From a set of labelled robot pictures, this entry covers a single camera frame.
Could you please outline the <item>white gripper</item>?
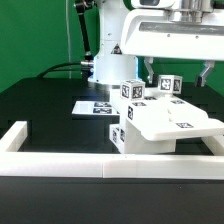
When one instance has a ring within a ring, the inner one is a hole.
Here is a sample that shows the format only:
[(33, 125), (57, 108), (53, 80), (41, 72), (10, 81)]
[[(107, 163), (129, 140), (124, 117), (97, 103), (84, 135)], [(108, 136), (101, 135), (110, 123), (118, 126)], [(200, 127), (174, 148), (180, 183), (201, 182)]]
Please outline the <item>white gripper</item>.
[(121, 35), (123, 53), (146, 56), (147, 80), (153, 83), (156, 58), (205, 60), (195, 86), (204, 87), (224, 61), (224, 2), (214, 0), (131, 0)]

